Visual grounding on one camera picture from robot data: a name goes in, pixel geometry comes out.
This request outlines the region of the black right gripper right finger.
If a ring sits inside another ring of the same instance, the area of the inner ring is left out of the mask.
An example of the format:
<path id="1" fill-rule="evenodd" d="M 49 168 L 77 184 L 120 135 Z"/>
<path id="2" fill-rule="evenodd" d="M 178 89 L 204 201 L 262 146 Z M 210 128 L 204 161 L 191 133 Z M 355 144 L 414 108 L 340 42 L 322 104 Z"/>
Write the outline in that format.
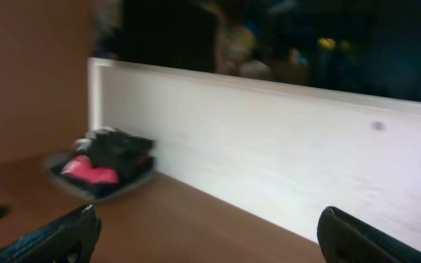
<path id="1" fill-rule="evenodd" d="M 421 263 L 420 251 L 333 206 L 316 234 L 327 263 Z"/>

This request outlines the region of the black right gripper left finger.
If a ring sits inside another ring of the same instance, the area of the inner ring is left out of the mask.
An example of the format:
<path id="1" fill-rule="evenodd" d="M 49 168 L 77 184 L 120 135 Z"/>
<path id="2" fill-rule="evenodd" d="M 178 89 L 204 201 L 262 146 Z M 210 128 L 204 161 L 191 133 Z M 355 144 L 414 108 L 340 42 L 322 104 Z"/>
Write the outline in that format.
<path id="1" fill-rule="evenodd" d="M 101 231 L 94 206 L 83 205 L 0 248 L 0 263 L 89 263 Z"/>

